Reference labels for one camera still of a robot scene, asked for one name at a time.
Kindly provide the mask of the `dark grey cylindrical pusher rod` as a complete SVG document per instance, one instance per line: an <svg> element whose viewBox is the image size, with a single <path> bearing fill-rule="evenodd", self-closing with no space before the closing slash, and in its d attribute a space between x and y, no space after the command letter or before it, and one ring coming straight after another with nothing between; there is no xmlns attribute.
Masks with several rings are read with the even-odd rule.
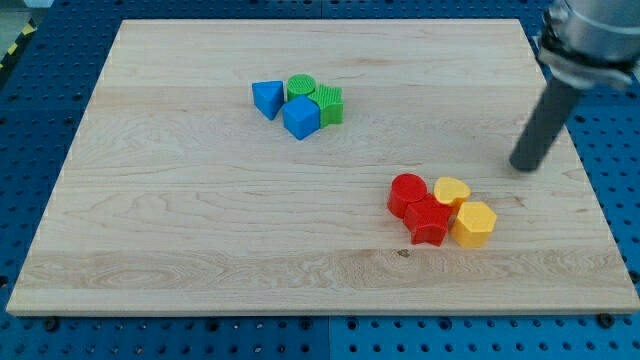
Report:
<svg viewBox="0 0 640 360"><path fill-rule="evenodd" d="M514 169L533 172L539 168L582 93L556 77L549 80L510 154Z"/></svg>

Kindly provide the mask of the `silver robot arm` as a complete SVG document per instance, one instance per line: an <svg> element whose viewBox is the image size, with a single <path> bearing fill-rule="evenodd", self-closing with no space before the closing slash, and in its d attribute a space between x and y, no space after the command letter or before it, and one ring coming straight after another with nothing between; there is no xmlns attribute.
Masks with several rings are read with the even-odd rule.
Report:
<svg viewBox="0 0 640 360"><path fill-rule="evenodd" d="M522 172L539 168L585 91L631 86L639 63L639 3L557 0L545 10L537 47L550 78L509 157Z"/></svg>

